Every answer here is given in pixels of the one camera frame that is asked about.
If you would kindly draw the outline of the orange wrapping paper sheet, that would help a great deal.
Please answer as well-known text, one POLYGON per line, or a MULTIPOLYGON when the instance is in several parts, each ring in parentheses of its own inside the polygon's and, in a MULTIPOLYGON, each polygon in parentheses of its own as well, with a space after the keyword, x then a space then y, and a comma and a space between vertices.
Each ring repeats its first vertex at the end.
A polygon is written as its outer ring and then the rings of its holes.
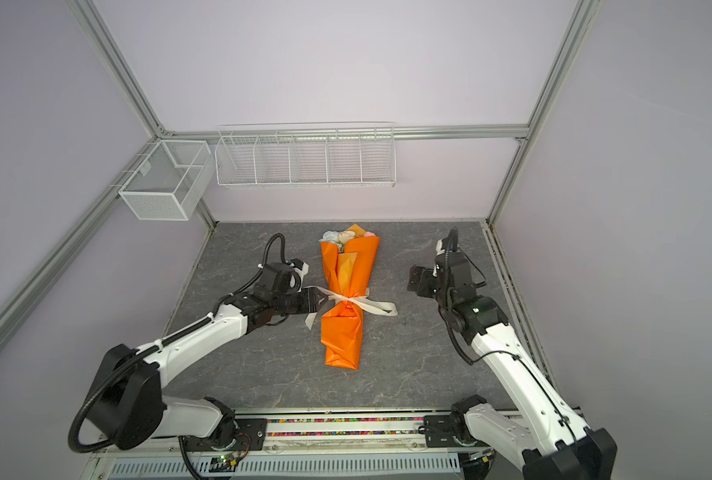
POLYGON ((356 370, 363 340, 364 308, 354 299, 365 297, 380 238, 354 224, 344 231, 327 232, 320 241, 322 267, 335 305, 321 317, 325 363, 356 370))

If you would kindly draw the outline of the white printed ribbon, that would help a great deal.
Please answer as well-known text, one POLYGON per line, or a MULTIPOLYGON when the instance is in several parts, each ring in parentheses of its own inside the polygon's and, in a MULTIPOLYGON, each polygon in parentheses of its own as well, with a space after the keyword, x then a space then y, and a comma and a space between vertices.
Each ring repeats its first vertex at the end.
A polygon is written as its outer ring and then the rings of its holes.
POLYGON ((375 301, 370 299, 368 296, 348 297, 319 286, 303 287, 301 289, 301 292, 303 291, 312 294, 312 298, 315 304, 314 310, 307 314, 304 322, 304 324, 309 330, 313 328, 318 310, 321 308, 321 305, 329 300, 333 300, 336 303, 350 303, 352 305, 360 307, 363 311, 371 313, 373 315, 387 317, 395 317, 398 315, 398 309, 396 305, 392 302, 375 301))

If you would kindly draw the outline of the white fake rose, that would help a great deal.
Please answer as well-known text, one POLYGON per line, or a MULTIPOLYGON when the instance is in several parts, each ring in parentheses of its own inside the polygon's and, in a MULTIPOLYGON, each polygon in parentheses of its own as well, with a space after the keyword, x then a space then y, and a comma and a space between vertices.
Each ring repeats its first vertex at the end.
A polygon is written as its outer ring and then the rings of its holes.
POLYGON ((323 233, 320 242, 340 245, 340 233, 338 231, 326 231, 323 233))

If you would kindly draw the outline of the cream fake rose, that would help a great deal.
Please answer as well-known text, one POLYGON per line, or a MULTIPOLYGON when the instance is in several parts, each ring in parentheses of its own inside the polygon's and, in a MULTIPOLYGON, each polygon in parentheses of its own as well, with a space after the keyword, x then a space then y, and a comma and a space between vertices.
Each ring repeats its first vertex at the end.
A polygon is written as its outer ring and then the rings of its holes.
POLYGON ((351 230, 341 231, 337 235, 337 242, 340 245, 346 245, 350 240, 357 238, 357 234, 351 230))

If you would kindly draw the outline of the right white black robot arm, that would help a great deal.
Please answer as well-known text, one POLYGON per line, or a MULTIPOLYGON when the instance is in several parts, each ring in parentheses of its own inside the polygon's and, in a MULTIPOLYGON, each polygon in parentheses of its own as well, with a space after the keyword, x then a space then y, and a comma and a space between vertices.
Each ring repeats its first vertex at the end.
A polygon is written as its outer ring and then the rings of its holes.
POLYGON ((459 356, 468 365, 488 365, 526 422, 473 395, 452 408, 465 439, 492 447, 526 479, 611 478, 615 440, 604 428, 592 429, 545 378, 497 302, 478 293, 463 252, 447 249, 433 267, 412 267, 407 288, 437 302, 459 356))

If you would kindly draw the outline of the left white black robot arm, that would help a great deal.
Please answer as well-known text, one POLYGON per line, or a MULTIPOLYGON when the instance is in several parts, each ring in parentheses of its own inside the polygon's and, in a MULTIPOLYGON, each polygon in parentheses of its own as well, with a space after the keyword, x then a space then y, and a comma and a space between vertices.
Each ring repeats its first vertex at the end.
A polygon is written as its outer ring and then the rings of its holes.
POLYGON ((304 286, 308 266, 288 259, 285 245, 283 234, 272 235, 253 277, 222 296, 202 318, 136 348, 119 344, 109 349, 70 424, 68 448, 75 453, 111 446, 130 450, 149 439, 174 438, 195 479, 201 475, 188 458, 188 441, 232 451, 231 463, 239 463, 251 450, 252 438, 232 408, 213 397, 167 397, 163 390, 223 345, 291 315, 317 313, 326 297, 304 286))

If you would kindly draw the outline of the white mesh box basket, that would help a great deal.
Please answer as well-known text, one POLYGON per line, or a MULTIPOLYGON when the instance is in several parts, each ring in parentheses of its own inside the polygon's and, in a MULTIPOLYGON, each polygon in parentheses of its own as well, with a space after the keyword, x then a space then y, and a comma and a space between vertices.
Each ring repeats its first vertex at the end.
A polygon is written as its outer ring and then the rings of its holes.
POLYGON ((207 142, 160 140, 119 193, 140 220, 188 221, 214 175, 207 142))

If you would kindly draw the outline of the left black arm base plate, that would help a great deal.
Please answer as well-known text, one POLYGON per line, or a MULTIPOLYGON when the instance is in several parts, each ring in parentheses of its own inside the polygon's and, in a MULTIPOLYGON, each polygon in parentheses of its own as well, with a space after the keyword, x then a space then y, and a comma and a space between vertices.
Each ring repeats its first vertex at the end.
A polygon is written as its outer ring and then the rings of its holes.
POLYGON ((262 417, 224 420, 216 430, 195 442, 200 451, 256 451, 263 448, 268 420, 262 417))

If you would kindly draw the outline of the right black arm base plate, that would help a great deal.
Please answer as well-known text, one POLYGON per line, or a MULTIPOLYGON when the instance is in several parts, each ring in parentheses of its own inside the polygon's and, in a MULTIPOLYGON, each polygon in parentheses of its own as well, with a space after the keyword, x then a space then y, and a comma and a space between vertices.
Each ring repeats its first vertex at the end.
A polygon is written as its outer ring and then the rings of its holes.
POLYGON ((475 444, 470 442, 462 417, 455 412, 426 415, 417 432, 424 436, 429 448, 469 447, 475 444))

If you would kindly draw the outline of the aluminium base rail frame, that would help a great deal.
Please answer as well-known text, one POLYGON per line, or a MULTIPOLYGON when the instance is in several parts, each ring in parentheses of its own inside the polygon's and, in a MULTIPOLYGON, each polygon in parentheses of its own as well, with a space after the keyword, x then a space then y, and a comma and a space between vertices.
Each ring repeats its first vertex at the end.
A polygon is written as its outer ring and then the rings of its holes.
MULTIPOLYGON (((252 455, 353 455, 353 454, 420 454, 455 453, 463 470, 464 479, 486 477, 491 463, 505 460, 492 447, 481 441, 469 447, 429 448, 424 436, 417 432, 426 415, 445 415, 449 411, 399 410, 399 411, 281 411, 240 412, 238 418, 262 417, 268 420, 266 436, 261 450, 249 451, 242 459, 252 455)), ((524 425, 519 411, 500 412, 505 417, 524 425)), ((188 458, 221 456, 232 464, 232 451, 200 451, 195 442, 187 443, 188 458)), ((91 455, 81 476, 84 479, 107 479, 113 463, 126 458, 180 457, 178 442, 174 438, 150 439, 135 450, 109 447, 91 455)))

